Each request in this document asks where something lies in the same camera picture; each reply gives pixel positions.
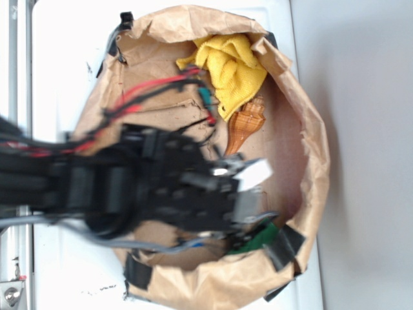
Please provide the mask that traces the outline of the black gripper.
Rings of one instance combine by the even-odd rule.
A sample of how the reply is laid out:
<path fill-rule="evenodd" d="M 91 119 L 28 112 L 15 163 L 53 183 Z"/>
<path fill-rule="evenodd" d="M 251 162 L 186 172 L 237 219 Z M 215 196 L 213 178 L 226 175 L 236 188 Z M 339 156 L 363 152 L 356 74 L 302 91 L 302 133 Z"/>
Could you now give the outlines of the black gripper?
<path fill-rule="evenodd" d="M 139 222 L 157 220 L 193 233 L 232 233 L 237 226 L 279 216 L 264 208 L 261 190 L 251 190 L 272 175 L 266 158 L 247 161 L 232 178 L 215 176 L 215 162 L 182 133 L 127 124 L 122 143 L 136 156 Z"/>

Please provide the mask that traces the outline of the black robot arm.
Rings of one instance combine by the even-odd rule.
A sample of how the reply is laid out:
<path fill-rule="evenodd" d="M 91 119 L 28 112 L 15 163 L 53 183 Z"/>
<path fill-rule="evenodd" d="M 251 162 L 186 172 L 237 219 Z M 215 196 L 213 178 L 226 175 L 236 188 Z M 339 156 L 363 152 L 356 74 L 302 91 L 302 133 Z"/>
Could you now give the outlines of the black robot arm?
<path fill-rule="evenodd" d="M 1 203 L 78 218 L 104 239 L 145 221 L 233 233 L 275 217 L 259 210 L 259 182 L 241 176 L 254 166 L 240 154 L 208 160 L 182 130 L 126 124 L 117 143 L 80 156 L 71 143 L 41 145 L 1 122 Z"/>

